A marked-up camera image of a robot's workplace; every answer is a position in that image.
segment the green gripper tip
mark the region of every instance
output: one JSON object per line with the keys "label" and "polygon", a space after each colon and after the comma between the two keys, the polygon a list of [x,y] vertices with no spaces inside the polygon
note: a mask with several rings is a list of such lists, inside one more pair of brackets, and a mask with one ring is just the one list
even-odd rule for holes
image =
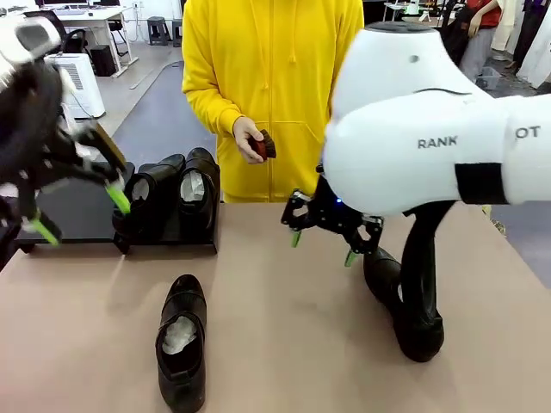
{"label": "green gripper tip", "polygon": [[344,261],[344,266],[346,268],[352,267],[352,263],[354,260],[358,257],[358,254],[352,250],[348,251],[348,254],[346,255],[346,261]]}
{"label": "green gripper tip", "polygon": [[130,201],[127,196],[124,195],[122,189],[117,188],[115,185],[108,185],[105,189],[107,189],[107,193],[122,213],[130,213]]}
{"label": "green gripper tip", "polygon": [[29,222],[48,243],[56,247],[59,245],[59,240],[40,222],[40,218],[31,219]]}
{"label": "green gripper tip", "polygon": [[293,248],[296,248],[299,245],[300,235],[302,235],[302,231],[293,231],[293,241],[291,243]]}

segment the white paper in shoe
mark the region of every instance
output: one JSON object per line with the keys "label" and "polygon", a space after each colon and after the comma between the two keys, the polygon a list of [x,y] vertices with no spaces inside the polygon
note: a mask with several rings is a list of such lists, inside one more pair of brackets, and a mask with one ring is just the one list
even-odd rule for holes
{"label": "white paper in shoe", "polygon": [[178,317],[169,325],[164,334],[163,351],[166,354],[180,353],[188,344],[196,339],[197,328],[187,317]]}
{"label": "white paper in shoe", "polygon": [[145,179],[140,179],[132,188],[132,200],[146,200],[149,196],[149,183]]}
{"label": "white paper in shoe", "polygon": [[202,200],[205,195],[205,186],[203,178],[196,170],[190,171],[182,180],[180,185],[180,197],[185,202]]}

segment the black strap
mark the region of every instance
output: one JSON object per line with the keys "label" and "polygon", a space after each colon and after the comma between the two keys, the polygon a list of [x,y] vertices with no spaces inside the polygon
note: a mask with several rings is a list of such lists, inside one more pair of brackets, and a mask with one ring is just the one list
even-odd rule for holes
{"label": "black strap", "polygon": [[501,163],[457,163],[455,177],[466,204],[508,204],[503,188]]}

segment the yellow hoodie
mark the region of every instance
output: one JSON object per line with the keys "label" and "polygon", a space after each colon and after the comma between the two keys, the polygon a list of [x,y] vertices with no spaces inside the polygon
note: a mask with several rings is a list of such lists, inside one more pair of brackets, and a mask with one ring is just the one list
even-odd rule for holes
{"label": "yellow hoodie", "polygon": [[[362,0],[187,1],[183,92],[218,136],[226,201],[313,192],[332,87],[362,27]],[[232,136],[239,116],[269,132],[277,159],[249,165],[242,158]]]}

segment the black bag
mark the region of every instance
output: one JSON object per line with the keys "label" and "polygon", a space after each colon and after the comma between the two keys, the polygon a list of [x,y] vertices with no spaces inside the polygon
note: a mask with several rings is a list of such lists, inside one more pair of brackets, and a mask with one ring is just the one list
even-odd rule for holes
{"label": "black bag", "polygon": [[457,66],[467,50],[468,28],[475,14],[476,10],[466,6],[455,15],[451,24],[440,31],[446,52]]}
{"label": "black bag", "polygon": [[19,234],[20,229],[19,225],[0,227],[0,270],[2,270],[17,251],[14,239]]}

